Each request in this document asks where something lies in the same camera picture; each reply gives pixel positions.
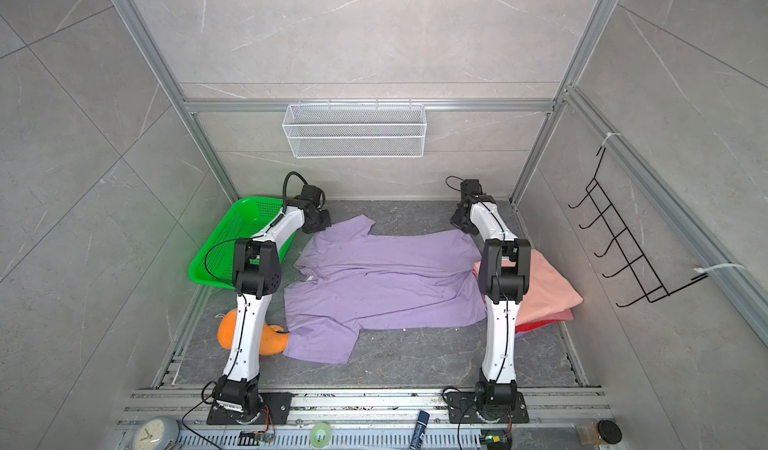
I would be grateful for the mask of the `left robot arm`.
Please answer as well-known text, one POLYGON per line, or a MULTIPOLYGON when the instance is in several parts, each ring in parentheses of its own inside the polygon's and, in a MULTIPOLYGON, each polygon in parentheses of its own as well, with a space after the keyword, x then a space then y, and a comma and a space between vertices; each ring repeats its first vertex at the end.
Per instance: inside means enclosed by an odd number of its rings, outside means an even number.
POLYGON ((250 237, 233 242, 232 286, 237 294, 233 343, 211 397, 213 408, 239 423, 266 412, 259 394, 259 351, 266 313, 281 285, 279 251, 297 231, 315 233, 331 225, 325 192, 304 183, 298 196, 285 196, 277 215, 250 237))

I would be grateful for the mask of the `pink folded t shirt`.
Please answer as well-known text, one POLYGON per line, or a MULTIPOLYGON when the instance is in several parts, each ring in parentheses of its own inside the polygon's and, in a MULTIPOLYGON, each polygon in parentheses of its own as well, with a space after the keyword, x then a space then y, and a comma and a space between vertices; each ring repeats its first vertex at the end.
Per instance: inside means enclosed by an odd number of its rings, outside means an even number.
POLYGON ((547 315, 572 309, 583 302, 581 295, 538 251, 531 252, 531 281, 525 294, 516 326, 547 315))

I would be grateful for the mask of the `orange dolphin toy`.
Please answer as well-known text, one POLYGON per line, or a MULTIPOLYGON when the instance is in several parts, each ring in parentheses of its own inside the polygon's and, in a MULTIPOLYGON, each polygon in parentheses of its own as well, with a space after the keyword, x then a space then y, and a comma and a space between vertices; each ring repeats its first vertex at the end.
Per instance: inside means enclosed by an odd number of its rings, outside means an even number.
MULTIPOLYGON (((237 310, 233 309, 223 316, 218 330, 217 340, 221 347, 230 349, 233 344, 237 310)), ((264 325, 261 342, 260 355, 276 355, 282 353, 289 341, 288 331, 278 325, 264 325)))

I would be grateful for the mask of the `red folded shirt in stack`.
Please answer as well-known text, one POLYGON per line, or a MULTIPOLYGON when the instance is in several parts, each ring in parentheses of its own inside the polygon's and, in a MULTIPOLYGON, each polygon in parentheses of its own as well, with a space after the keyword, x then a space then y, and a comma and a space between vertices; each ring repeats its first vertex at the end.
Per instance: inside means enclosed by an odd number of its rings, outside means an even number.
POLYGON ((547 315, 546 317, 541 318, 539 320, 518 324, 516 326, 515 333, 516 334, 526 333, 550 324, 567 322, 572 320, 573 320, 573 313, 570 309, 567 309, 561 312, 547 315))

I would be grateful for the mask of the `white analog clock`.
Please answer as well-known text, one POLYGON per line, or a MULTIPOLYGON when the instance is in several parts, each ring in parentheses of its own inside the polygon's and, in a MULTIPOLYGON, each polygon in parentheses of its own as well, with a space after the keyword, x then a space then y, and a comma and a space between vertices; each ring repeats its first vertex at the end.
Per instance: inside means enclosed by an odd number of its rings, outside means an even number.
POLYGON ((145 422, 135 432, 132 450, 176 449, 179 439, 179 423, 167 416, 158 416, 145 422))

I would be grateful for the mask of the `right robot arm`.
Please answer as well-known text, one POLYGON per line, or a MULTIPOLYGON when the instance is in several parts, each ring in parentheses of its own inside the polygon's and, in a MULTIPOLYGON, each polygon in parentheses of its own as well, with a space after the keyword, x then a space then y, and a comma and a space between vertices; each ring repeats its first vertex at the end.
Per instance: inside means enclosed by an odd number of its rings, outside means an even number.
POLYGON ((524 399, 515 370, 515 333, 530 286, 531 245, 504 222, 495 200, 477 179, 449 176, 460 194, 451 217, 454 227, 483 240, 476 277, 487 310, 486 348, 475 384, 474 418, 484 422, 522 422, 524 399))

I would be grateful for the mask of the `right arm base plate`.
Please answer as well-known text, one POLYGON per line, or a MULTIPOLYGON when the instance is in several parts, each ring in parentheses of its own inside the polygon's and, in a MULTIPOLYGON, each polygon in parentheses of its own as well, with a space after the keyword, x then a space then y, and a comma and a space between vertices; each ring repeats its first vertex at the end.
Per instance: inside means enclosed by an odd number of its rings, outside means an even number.
POLYGON ((441 394, 452 424, 527 424, 530 422, 524 395, 517 393, 513 403, 483 403, 478 408, 472 392, 449 389, 441 394))

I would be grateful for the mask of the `black round lid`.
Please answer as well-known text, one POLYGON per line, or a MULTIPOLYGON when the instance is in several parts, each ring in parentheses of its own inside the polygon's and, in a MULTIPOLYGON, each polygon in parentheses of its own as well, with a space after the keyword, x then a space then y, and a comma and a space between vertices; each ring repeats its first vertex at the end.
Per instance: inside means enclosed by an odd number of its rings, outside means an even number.
POLYGON ((612 420, 599 420, 596 429, 600 439, 607 445, 615 445, 622 441, 623 433, 618 424, 612 420))

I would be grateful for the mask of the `blue marker pen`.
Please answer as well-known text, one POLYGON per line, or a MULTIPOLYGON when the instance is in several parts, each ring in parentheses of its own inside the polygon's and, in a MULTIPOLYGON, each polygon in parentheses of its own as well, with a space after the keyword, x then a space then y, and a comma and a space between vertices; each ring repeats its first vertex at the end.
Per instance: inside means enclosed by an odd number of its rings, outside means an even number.
POLYGON ((409 450, 420 450, 422 448, 429 420, 430 414, 424 410, 420 410, 409 441, 409 450))

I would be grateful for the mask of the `small brown box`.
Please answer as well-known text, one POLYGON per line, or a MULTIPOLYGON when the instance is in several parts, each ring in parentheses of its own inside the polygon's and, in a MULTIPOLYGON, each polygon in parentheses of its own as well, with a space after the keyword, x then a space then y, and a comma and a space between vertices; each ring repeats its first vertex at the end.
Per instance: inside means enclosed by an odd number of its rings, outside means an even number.
POLYGON ((600 446, 603 443, 597 421, 586 422, 576 426, 579 442, 584 447, 600 446))

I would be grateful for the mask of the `purple t shirt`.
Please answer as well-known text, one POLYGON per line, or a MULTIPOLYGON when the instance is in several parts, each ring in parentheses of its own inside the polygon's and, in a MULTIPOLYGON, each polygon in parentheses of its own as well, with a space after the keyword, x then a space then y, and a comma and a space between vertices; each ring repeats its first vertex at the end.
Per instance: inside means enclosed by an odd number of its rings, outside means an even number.
POLYGON ((286 288, 284 355, 312 363, 349 361, 363 330, 457 328, 485 319, 473 273, 474 240, 459 230, 417 236, 372 232, 359 215, 316 234, 286 288))

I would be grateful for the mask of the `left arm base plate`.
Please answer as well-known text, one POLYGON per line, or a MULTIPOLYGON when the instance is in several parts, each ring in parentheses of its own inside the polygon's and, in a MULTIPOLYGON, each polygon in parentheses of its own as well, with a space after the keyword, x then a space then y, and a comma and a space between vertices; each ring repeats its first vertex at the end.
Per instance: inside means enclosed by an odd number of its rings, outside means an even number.
POLYGON ((293 394, 274 392, 253 394, 246 397, 245 406, 216 400, 212 405, 206 423, 208 425, 276 425, 287 422, 293 394))

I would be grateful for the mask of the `green tape roll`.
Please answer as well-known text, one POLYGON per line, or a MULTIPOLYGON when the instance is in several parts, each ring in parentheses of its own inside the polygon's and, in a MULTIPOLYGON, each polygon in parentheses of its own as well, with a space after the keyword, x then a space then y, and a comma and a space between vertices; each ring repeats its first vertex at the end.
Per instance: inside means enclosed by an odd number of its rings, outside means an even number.
POLYGON ((327 422, 316 423, 309 436, 310 446, 314 449, 323 449, 327 447, 332 440, 332 427, 327 422))

